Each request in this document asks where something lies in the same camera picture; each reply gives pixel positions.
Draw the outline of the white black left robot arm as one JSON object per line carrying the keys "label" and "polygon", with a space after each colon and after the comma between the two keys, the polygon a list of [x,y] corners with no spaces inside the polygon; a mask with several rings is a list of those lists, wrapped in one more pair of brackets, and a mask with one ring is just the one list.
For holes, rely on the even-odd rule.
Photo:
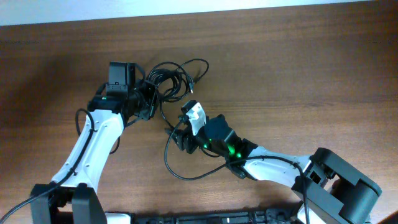
{"label": "white black left robot arm", "polygon": [[34,223],[131,223],[127,212],[105,212],[97,196],[109,154],[126,127],[153,117],[155,86],[136,63],[111,62],[109,80],[102,84],[84,110],[86,121],[62,168],[49,184],[31,191]]}

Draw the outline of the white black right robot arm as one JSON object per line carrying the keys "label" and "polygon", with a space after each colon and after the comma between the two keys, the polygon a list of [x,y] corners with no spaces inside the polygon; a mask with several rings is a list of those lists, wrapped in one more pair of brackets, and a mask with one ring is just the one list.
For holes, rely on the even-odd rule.
{"label": "white black right robot arm", "polygon": [[382,194],[380,186],[333,151],[319,147],[311,156],[276,153],[241,139],[220,114],[194,126],[186,116],[166,129],[168,141],[182,151],[209,150],[225,158],[224,166],[244,179],[266,180],[287,187],[302,199],[302,223],[365,223]]}

